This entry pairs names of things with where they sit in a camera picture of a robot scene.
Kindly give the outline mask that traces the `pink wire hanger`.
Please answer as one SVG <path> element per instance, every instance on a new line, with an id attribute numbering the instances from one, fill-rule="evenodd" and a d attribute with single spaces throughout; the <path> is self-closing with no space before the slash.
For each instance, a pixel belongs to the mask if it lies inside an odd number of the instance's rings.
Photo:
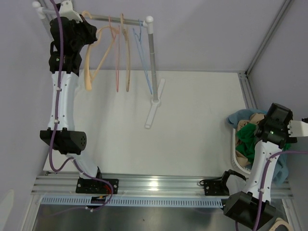
<path id="1" fill-rule="evenodd" d="M 120 26 L 113 27 L 111 25 L 111 17 L 108 16 L 108 22 L 111 30 L 111 36 L 114 43 L 115 50 L 115 89 L 116 92 L 119 91 L 119 64 L 120 64 Z"/>

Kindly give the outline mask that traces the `cream hanger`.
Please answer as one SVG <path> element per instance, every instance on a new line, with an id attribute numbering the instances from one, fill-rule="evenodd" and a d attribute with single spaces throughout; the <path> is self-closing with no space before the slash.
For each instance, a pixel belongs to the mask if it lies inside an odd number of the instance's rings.
<path id="1" fill-rule="evenodd" d="M 109 53 L 111 52 L 114 43 L 116 41 L 117 35 L 119 35 L 119 28 L 112 26 L 112 18 L 111 16 L 107 17 L 108 25 L 102 26 L 95 32 L 96 41 L 92 44 L 88 45 L 86 54 L 85 54 L 85 62 L 84 62 L 84 86 L 87 91 L 92 91 L 92 84 L 100 71 L 101 67 L 105 63 Z M 97 53 L 100 48 L 99 45 L 103 39 L 104 32 L 110 33 L 110 43 L 107 46 L 105 52 L 101 55 L 101 60 L 97 61 L 97 67 L 93 69 L 92 61 L 94 61 L 94 53 Z"/>

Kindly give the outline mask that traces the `beige wooden hanger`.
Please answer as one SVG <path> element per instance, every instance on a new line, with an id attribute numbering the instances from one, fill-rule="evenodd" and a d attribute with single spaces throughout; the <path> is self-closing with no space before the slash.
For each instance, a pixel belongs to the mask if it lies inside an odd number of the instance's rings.
<path id="1" fill-rule="evenodd" d="M 131 63 L 130 63 L 130 40 L 129 40 L 129 32 L 128 26 L 124 24 L 124 15 L 121 13 L 120 15 L 120 24 L 121 31 L 125 40 L 125 49 L 126 49 L 126 92 L 129 92 L 130 88 L 130 71 L 131 71 Z"/>

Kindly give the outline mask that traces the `blue wire hanger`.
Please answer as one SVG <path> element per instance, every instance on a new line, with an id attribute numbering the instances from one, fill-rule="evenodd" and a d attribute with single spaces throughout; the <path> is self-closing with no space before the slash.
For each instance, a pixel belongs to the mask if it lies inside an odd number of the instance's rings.
<path id="1" fill-rule="evenodd" d="M 144 50 L 143 50 L 143 45 L 142 45 L 142 27 L 143 24 L 141 22 L 141 20 L 138 20 L 139 23 L 139 34 L 136 32 L 135 28 L 133 28 L 133 36 L 137 45 L 137 50 L 138 50 L 138 54 L 139 54 L 139 58 L 141 61 L 141 65 L 142 65 L 142 69 L 146 78 L 146 82 L 150 91 L 150 94 L 153 94 L 153 88 L 152 85 L 150 83 L 150 79 L 149 79 L 149 75 L 148 75 L 148 69 L 147 69 L 147 64 L 146 64 L 146 60 L 145 60 L 145 55 L 144 55 Z"/>

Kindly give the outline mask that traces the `grey blue t shirt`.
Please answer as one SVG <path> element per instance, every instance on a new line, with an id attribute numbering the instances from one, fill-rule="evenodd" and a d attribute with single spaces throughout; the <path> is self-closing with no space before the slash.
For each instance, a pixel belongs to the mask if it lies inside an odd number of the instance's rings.
<path id="1" fill-rule="evenodd" d="M 236 113 L 230 115 L 227 117 L 227 122 L 229 125 L 231 125 L 235 130 L 237 128 L 238 122 L 240 120 L 247 120 L 250 118 L 250 116 L 254 113 L 262 113 L 266 115 L 266 112 L 260 111 L 257 109 L 242 109 L 237 111 Z M 286 154 L 281 154 L 278 158 L 277 164 L 275 166 L 275 170 L 273 173 L 273 182 L 277 185 L 280 186 L 284 181 L 287 179 L 289 174 L 289 170 L 287 167 L 287 155 Z"/>

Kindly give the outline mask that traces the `green t shirt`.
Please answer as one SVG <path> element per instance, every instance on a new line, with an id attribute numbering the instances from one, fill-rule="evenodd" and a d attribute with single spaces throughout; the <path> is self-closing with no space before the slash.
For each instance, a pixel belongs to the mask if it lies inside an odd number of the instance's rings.
<path id="1" fill-rule="evenodd" d="M 235 150 L 247 158 L 248 162 L 251 164 L 255 158 L 255 130 L 256 125 L 252 123 L 246 124 L 237 133 L 236 137 L 239 140 L 239 144 L 236 146 Z"/>

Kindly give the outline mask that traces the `beige t shirt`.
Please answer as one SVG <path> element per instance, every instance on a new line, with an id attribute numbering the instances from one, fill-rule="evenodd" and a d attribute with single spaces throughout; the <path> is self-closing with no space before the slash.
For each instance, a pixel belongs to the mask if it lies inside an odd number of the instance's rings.
<path id="1" fill-rule="evenodd" d="M 262 113 L 254 113 L 250 116 L 249 119 L 240 120 L 238 122 L 238 125 L 237 125 L 237 128 L 236 128 L 236 133 L 248 123 L 258 125 L 259 122 L 264 119 L 264 117 L 265 117 L 265 115 L 262 114 Z M 239 144 L 239 140 L 238 140 L 237 137 L 236 137 L 235 142 L 236 142 L 235 146 L 237 146 Z M 248 162 L 247 158 L 244 157 L 242 154 L 240 154 L 238 151 L 236 151 L 236 156 L 237 156 L 236 159 L 237 159 L 238 163 L 240 164 L 240 166 L 246 167 L 247 165 L 251 164 L 250 162 Z"/>

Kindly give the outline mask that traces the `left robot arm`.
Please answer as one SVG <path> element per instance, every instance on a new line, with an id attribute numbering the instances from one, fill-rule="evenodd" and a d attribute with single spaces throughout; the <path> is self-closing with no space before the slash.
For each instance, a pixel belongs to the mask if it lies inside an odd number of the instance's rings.
<path id="1" fill-rule="evenodd" d="M 104 179 L 99 167 L 84 152 L 87 135 L 74 124 L 74 99 L 82 62 L 80 51 L 97 41 L 96 27 L 84 19 L 76 22 L 64 16 L 50 22 L 49 66 L 53 83 L 52 110 L 48 128 L 40 138 L 49 146 L 49 164 L 60 172 L 68 162 L 79 171 L 76 193 L 117 194 L 118 180 Z"/>

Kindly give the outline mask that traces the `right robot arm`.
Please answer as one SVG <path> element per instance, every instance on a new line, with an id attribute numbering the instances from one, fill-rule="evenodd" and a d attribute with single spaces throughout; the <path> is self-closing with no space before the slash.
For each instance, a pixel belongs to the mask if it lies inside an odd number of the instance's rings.
<path id="1" fill-rule="evenodd" d="M 292 120 L 293 112 L 289 108 L 273 103 L 254 132 L 255 159 L 249 177 L 228 170 L 219 178 L 200 181 L 206 196 L 228 196 L 223 213 L 236 224 L 257 231 L 274 217 L 271 183 L 279 153 L 286 144 L 297 142 L 296 137 L 291 137 Z"/>

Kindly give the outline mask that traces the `wooden hanger on floor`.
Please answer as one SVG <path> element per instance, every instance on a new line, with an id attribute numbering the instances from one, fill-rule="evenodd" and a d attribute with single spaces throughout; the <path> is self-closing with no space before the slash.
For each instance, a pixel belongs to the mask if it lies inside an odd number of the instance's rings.
<path id="1" fill-rule="evenodd" d="M 284 226 L 285 228 L 287 228 L 288 231 L 293 231 L 294 230 L 287 221 L 283 220 L 282 218 L 276 218 L 274 224 L 271 226 L 269 231 L 275 231 L 280 226 Z"/>

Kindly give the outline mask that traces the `white laundry basket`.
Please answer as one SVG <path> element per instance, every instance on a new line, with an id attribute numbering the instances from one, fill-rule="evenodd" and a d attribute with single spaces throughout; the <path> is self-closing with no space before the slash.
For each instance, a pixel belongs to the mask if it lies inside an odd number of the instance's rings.
<path id="1" fill-rule="evenodd" d="M 243 175 L 245 175 L 246 177 L 248 177 L 250 175 L 250 169 L 246 168 L 246 167 L 242 167 L 240 166 L 240 164 L 238 163 L 237 159 L 236 159 L 236 150 L 235 150 L 235 145 L 236 145 L 236 130 L 233 129 L 232 130 L 232 154 L 231 154 L 231 164 L 233 166 L 234 169 L 237 169 L 236 171 L 241 172 Z"/>

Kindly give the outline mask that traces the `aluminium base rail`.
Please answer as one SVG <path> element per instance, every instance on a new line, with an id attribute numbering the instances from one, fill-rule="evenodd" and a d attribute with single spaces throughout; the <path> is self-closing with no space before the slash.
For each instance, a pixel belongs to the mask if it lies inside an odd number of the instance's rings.
<path id="1" fill-rule="evenodd" d="M 119 179 L 117 195 L 136 197 L 204 197 L 200 177 L 104 174 L 107 179 Z M 36 177 L 32 195 L 75 195 L 78 173 L 50 173 Z"/>

